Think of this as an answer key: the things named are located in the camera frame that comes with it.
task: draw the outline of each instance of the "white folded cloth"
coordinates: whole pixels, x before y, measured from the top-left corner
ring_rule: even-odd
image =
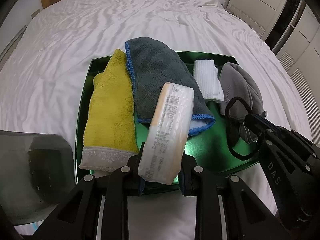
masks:
[[[218,79],[218,69],[214,60],[196,60],[193,64],[193,77],[198,83],[204,101],[211,100],[221,103],[224,101],[223,90]]]

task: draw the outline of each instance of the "black strap loop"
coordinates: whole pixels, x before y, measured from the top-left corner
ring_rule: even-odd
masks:
[[[228,120],[228,126],[226,128],[226,133],[227,133],[227,145],[229,148],[230,153],[232,154],[233,157],[236,157],[238,160],[241,161],[246,161],[249,160],[250,158],[252,158],[256,153],[259,152],[259,148],[261,146],[261,140],[258,139],[258,143],[257,143],[257,147],[254,149],[253,152],[249,153],[248,155],[241,155],[239,153],[237,153],[231,145],[231,138],[230,138],[230,130],[231,130],[231,118],[230,118],[230,108],[235,104],[236,101],[240,101],[242,103],[242,105],[245,107],[245,109],[247,110],[247,112],[249,114],[254,114],[254,112],[252,111],[252,109],[250,108],[250,106],[247,104],[246,101],[244,101],[243,98],[240,97],[234,97],[232,98],[229,103],[226,106],[226,110],[225,110],[225,116]]]

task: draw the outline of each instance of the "silver screw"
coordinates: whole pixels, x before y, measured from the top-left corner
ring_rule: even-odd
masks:
[[[196,166],[193,168],[195,170],[195,172],[202,172],[203,171],[203,168],[201,166]]]
[[[233,182],[239,182],[239,180],[240,180],[240,178],[239,178],[238,176],[236,176],[236,175],[232,175],[232,176],[230,177],[230,179],[231,179],[231,181],[233,181]]]
[[[91,181],[93,179],[93,176],[91,174],[85,175],[84,176],[84,181]]]
[[[128,171],[130,171],[130,167],[128,167],[128,166],[123,166],[120,170],[121,170],[122,172],[128,172]]]

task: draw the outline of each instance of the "towel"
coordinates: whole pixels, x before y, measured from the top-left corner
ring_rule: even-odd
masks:
[[[127,41],[125,50],[138,122],[151,122],[161,89],[166,82],[170,82],[194,90],[189,136],[196,135],[215,123],[197,82],[174,50],[160,41],[147,37]]]
[[[262,96],[257,84],[239,65],[225,63],[222,67],[219,80],[224,94],[224,102],[220,104],[220,113],[222,115],[225,115],[226,106],[234,97],[243,98],[255,114],[263,112]],[[248,144],[258,139],[245,126],[244,118],[246,115],[247,110],[238,101],[230,108],[230,117],[237,123],[233,122],[231,128],[233,131],[230,133],[234,137],[231,141],[235,143],[238,141],[239,136]]]
[[[218,69],[214,66],[214,60],[201,59],[193,64],[193,77],[203,95],[204,101],[224,101],[223,90],[218,79]]]
[[[125,63],[125,53],[116,49],[105,71],[93,80],[81,169],[112,172],[139,152],[132,85]]]

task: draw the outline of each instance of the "white bed sheet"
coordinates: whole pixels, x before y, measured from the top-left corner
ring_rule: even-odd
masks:
[[[259,86],[267,119],[311,139],[301,98],[278,59],[218,0],[62,0],[46,8],[0,72],[0,129],[60,134],[74,149],[90,61],[140,36],[174,50],[235,57]],[[275,213],[260,165],[239,175]],[[129,198],[130,239],[193,239],[195,201],[180,192]]]

